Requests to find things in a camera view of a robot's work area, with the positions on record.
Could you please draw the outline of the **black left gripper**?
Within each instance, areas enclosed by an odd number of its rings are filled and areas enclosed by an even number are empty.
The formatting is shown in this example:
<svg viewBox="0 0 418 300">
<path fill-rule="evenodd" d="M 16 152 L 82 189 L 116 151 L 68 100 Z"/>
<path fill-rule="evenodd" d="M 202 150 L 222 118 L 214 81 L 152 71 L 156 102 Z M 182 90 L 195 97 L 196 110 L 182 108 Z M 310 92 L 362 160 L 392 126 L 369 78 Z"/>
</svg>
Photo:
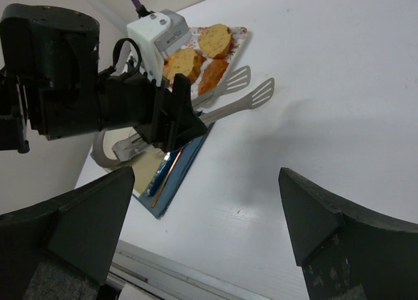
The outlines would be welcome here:
<svg viewBox="0 0 418 300">
<path fill-rule="evenodd" d="M 121 49 L 129 43 L 138 59 L 128 63 L 128 70 L 116 75 L 116 65 Z M 155 99 L 158 87 L 141 71 L 142 55 L 136 42 L 130 38 L 117 41 L 112 53 L 112 65 L 101 71 L 95 80 L 99 102 L 100 130 L 133 127 L 148 144 L 157 143 Z M 208 128 L 197 116 L 191 104 L 191 81 L 183 74 L 176 74 L 172 91 L 163 102 L 166 118 L 162 151 L 179 150 L 196 138 L 206 134 Z"/>
</svg>

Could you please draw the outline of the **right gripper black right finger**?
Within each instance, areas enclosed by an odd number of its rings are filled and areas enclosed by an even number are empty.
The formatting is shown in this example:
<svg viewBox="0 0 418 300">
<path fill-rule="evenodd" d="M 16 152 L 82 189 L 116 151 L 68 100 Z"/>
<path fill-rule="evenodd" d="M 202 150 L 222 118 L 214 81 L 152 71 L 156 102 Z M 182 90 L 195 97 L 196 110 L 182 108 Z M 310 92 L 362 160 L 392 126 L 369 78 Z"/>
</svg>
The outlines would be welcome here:
<svg viewBox="0 0 418 300">
<path fill-rule="evenodd" d="M 281 168 L 281 202 L 310 299 L 416 299 L 417 224 Z"/>
</svg>

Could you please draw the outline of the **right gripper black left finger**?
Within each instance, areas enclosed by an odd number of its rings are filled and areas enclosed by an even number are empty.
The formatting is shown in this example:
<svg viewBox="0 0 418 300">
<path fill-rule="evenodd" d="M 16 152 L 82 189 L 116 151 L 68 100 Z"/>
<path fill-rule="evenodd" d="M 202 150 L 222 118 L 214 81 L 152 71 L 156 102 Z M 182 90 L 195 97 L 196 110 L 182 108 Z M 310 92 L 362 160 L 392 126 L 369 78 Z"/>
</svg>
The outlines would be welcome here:
<svg viewBox="0 0 418 300">
<path fill-rule="evenodd" d="M 135 175 L 119 168 L 1 215 L 2 299 L 95 299 L 105 284 Z"/>
</svg>

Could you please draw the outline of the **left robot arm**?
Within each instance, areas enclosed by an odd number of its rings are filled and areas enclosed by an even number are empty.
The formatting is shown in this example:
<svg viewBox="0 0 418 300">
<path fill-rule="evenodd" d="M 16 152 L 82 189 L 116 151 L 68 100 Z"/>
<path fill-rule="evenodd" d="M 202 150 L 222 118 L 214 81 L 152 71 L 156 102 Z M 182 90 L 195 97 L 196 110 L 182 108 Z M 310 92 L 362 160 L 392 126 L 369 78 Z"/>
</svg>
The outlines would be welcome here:
<svg viewBox="0 0 418 300">
<path fill-rule="evenodd" d="M 8 5 L 1 17 L 1 149 L 29 151 L 27 129 L 48 140 L 132 127 L 171 152 L 206 134 L 183 74 L 155 79 L 140 70 L 142 52 L 117 75 L 100 71 L 99 23 L 75 10 Z"/>
</svg>

